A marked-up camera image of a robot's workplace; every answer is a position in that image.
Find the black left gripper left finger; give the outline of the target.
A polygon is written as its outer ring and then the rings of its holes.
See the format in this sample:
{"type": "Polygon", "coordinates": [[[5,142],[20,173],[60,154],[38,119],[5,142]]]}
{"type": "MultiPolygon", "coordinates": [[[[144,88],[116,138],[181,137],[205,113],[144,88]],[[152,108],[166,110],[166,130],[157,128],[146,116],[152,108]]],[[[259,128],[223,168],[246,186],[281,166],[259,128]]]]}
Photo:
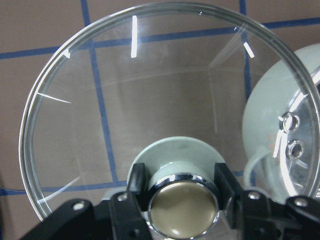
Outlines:
{"type": "Polygon", "coordinates": [[[127,191],[131,192],[142,212],[147,210],[146,173],[144,163],[134,163],[127,182],[127,191]]]}

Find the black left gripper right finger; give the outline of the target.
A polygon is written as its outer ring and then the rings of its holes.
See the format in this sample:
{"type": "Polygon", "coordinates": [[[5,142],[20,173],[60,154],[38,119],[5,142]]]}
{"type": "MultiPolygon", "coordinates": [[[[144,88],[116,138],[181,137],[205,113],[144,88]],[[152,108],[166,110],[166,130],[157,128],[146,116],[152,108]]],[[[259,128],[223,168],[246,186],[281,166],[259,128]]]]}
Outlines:
{"type": "Polygon", "coordinates": [[[232,229],[236,229],[239,224],[243,188],[226,163],[215,164],[214,184],[218,190],[219,209],[223,211],[228,225],[232,229]]]}

